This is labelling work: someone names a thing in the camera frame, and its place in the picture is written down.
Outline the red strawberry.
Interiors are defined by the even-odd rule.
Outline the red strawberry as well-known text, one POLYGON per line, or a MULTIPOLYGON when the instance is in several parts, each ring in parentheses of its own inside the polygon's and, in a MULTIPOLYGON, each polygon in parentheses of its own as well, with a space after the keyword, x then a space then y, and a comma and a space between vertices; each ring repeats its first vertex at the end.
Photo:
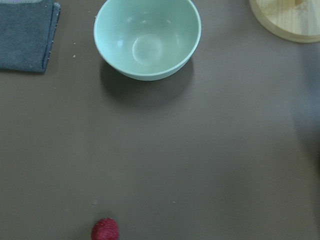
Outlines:
POLYGON ((102 218, 95 223, 91 230, 92 240, 118 240, 119 227, 112 218, 102 218))

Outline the green bowl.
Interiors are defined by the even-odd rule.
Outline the green bowl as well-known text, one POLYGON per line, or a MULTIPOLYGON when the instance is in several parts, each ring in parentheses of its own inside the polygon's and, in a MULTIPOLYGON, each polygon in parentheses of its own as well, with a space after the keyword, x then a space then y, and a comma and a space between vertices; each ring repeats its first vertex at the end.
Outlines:
POLYGON ((191 0, 107 0, 93 27, 100 56, 119 73, 156 81, 179 71, 201 38, 191 0))

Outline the grey folded cloth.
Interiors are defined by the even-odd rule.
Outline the grey folded cloth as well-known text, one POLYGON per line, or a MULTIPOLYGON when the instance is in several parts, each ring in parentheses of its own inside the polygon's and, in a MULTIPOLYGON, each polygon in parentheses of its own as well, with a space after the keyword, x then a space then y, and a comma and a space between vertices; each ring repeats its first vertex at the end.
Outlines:
POLYGON ((55 0, 2 0, 0 69, 45 72, 60 11, 55 0))

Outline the wooden round stand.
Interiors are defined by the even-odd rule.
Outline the wooden round stand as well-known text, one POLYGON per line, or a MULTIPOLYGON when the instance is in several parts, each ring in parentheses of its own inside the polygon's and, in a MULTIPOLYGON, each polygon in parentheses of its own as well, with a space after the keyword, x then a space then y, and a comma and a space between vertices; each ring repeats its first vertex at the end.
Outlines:
POLYGON ((296 43, 320 41, 318 0, 250 0, 258 22, 272 34, 296 43))

